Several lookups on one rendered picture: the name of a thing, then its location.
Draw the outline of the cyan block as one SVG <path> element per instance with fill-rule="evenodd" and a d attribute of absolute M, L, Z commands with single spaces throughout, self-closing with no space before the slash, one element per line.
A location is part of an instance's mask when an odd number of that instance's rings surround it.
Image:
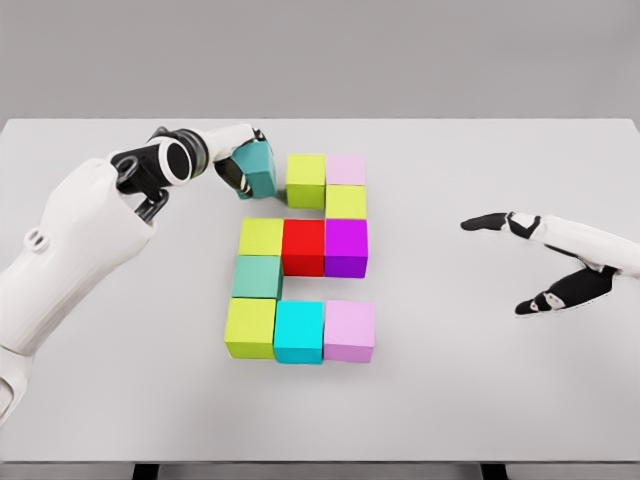
<path fill-rule="evenodd" d="M 273 347 L 282 364 L 321 364 L 324 347 L 323 302 L 279 300 Z"/>

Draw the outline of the red block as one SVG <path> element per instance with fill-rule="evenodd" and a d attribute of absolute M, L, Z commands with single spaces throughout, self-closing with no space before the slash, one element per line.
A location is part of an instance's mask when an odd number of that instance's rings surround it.
<path fill-rule="evenodd" d="M 325 222 L 285 219 L 281 259 L 285 276 L 323 277 Z"/>

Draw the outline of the sea green block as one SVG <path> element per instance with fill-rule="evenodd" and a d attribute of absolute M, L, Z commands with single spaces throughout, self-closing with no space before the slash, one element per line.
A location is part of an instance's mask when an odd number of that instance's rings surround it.
<path fill-rule="evenodd" d="M 279 256 L 240 255 L 235 263 L 231 296 L 279 300 L 282 282 L 283 271 Z"/>

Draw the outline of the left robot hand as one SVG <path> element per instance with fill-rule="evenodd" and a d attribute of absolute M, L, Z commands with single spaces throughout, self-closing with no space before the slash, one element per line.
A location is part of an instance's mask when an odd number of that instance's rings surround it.
<path fill-rule="evenodd" d="M 203 139 L 208 150 L 209 165 L 218 176 L 242 199 L 252 198 L 253 189 L 247 175 L 232 156 L 237 149 L 248 144 L 266 145 L 263 132 L 251 124 L 242 123 L 206 131 Z"/>

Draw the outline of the dark teal block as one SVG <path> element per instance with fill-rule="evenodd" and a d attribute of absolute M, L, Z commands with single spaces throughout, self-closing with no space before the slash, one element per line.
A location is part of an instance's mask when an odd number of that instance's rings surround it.
<path fill-rule="evenodd" d="M 253 199 L 276 195 L 276 167 L 267 141 L 256 141 L 237 148 L 232 159 L 245 174 Z"/>

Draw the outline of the purple block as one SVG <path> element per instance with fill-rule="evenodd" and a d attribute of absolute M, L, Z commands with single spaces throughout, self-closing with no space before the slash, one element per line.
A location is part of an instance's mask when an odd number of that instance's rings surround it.
<path fill-rule="evenodd" d="M 366 276 L 369 259 L 368 222 L 360 219 L 325 221 L 324 275 L 333 278 Z"/>

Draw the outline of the light pink block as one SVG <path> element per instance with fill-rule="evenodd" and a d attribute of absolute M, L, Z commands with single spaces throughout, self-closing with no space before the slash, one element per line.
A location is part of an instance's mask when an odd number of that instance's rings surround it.
<path fill-rule="evenodd" d="M 370 363 L 376 344 L 372 302 L 329 300 L 325 309 L 323 359 Z"/>
<path fill-rule="evenodd" d="M 327 185 L 365 184 L 365 161 L 361 155 L 327 155 L 325 167 Z"/>

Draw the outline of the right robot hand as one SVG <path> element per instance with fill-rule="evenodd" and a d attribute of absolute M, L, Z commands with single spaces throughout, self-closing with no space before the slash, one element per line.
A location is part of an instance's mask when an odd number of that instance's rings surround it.
<path fill-rule="evenodd" d="M 464 231 L 497 231 L 536 242 L 578 260 L 582 268 L 519 303 L 515 314 L 527 316 L 573 309 L 609 294 L 616 276 L 640 281 L 640 243 L 554 215 L 489 213 L 461 222 Z"/>

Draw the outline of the yellow-green block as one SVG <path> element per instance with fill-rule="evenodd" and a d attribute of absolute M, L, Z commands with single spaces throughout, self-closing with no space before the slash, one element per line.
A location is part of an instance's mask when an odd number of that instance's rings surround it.
<path fill-rule="evenodd" d="M 325 208 L 326 157 L 290 154 L 287 159 L 286 195 L 292 209 Z"/>
<path fill-rule="evenodd" d="M 328 185 L 325 217 L 365 220 L 367 218 L 366 187 L 364 185 Z"/>
<path fill-rule="evenodd" d="M 242 221 L 238 254 L 241 256 L 280 256 L 284 220 L 245 218 Z"/>
<path fill-rule="evenodd" d="M 274 360 L 273 338 L 277 301 L 239 298 L 230 300 L 224 343 L 234 359 Z"/>

